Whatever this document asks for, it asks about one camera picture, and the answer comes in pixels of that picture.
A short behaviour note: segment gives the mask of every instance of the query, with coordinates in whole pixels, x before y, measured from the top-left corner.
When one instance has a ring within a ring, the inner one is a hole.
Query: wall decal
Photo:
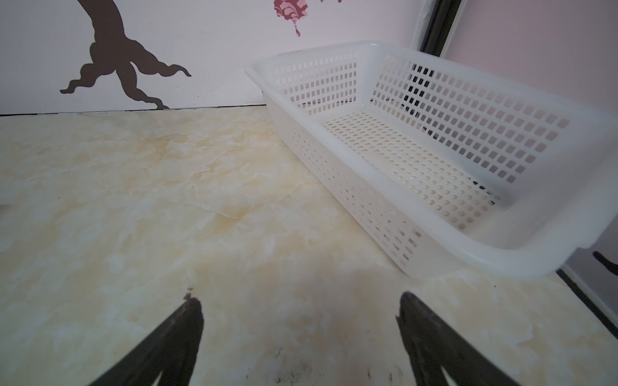
[[[291,20],[294,23],[297,36],[300,36],[300,31],[296,22],[307,16],[307,7],[306,0],[274,0],[274,10],[277,12],[277,16]]]
[[[113,0],[78,0],[95,28],[95,42],[90,46],[92,63],[87,63],[80,70],[81,78],[69,82],[69,86],[60,90],[62,94],[72,94],[76,87],[92,87],[96,79],[116,71],[124,93],[136,101],[155,103],[157,109],[167,109],[159,98],[146,95],[137,88],[137,74],[131,62],[144,74],[160,74],[171,77],[178,71],[191,75],[177,64],[166,65],[148,52],[138,41],[131,40],[124,34],[124,25],[120,11]]]

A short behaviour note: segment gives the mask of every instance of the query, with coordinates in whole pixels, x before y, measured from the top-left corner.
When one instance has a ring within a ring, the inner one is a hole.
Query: marble countertop
[[[190,292],[192,385],[411,385],[407,290],[523,385],[618,379],[556,274],[403,274],[265,107],[0,117],[0,205],[2,384],[87,384]]]

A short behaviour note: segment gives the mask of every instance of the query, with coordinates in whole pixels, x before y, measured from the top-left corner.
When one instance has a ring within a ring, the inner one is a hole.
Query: pink flower decal
[[[307,16],[307,3],[305,0],[274,0],[274,10],[277,16],[283,16],[286,20],[291,20],[296,29],[296,35],[300,36],[300,31],[296,22],[302,17]]]

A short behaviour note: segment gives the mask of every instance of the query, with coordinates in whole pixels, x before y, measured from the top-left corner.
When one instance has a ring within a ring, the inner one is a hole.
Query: basket bottom
[[[327,117],[322,126],[463,233],[478,232],[501,207],[492,189],[371,112]]]

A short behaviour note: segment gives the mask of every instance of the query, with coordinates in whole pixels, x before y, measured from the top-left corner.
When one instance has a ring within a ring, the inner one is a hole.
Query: pink wall
[[[618,0],[468,0],[446,59],[618,114]]]

